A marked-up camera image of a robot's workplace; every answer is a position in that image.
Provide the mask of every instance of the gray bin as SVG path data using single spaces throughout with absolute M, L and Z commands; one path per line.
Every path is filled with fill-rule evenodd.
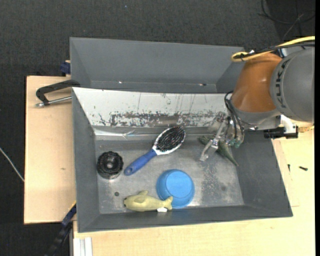
M 292 211 L 272 143 L 246 132 L 232 154 L 199 161 L 198 137 L 219 111 L 242 68 L 230 56 L 239 47 L 71 38 L 72 118 L 79 232 L 163 225 L 290 217 Z M 149 151 L 165 128 L 181 125 L 186 139 L 175 152 L 157 156 L 131 176 L 100 177 L 96 163 L 107 151 L 119 153 L 125 169 Z M 125 197 L 148 190 L 169 169 L 188 173 L 195 196 L 185 208 L 133 212 Z

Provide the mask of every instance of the bin floor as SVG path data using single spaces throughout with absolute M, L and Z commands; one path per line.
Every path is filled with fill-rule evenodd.
M 105 140 L 95 142 L 96 158 L 107 151 L 117 152 L 122 156 L 123 169 L 147 153 L 151 147 L 152 141 L 125 144 L 108 143 Z M 209 149 L 209 158 L 206 161 L 200 161 L 203 148 L 200 142 L 186 139 L 176 151 L 155 156 L 142 169 L 130 176 L 124 175 L 122 171 L 117 178 L 108 180 L 97 174 L 100 213 L 131 212 L 124 207 L 124 199 L 142 190 L 147 190 L 150 196 L 158 198 L 157 179 L 161 173 L 170 169 L 182 170 L 193 180 L 195 194 L 187 208 L 243 205 L 234 164 L 219 153 L 213 153 L 213 149 Z

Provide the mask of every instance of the hairbrush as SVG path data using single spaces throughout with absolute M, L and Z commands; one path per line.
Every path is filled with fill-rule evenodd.
M 164 130 L 155 140 L 152 149 L 132 162 L 125 170 L 124 174 L 129 176 L 140 170 L 153 157 L 169 154 L 178 149 L 184 142 L 186 132 L 179 126 L 174 126 Z

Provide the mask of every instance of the blue bowl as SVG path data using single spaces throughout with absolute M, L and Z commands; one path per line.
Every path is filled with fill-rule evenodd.
M 191 177 L 182 170 L 171 169 L 163 172 L 156 182 L 156 192 L 161 200 L 172 196 L 172 208 L 182 208 L 190 204 L 195 195 L 195 185 Z

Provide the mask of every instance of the black carpet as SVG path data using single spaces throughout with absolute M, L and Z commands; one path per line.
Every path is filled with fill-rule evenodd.
M 69 37 L 250 50 L 315 35 L 315 0 L 263 3 L 269 17 L 260 0 L 1 0 L 0 147 L 23 175 L 25 76 L 61 76 Z M 0 255 L 43 255 L 59 225 L 23 225 L 24 184 L 1 154 L 0 175 Z

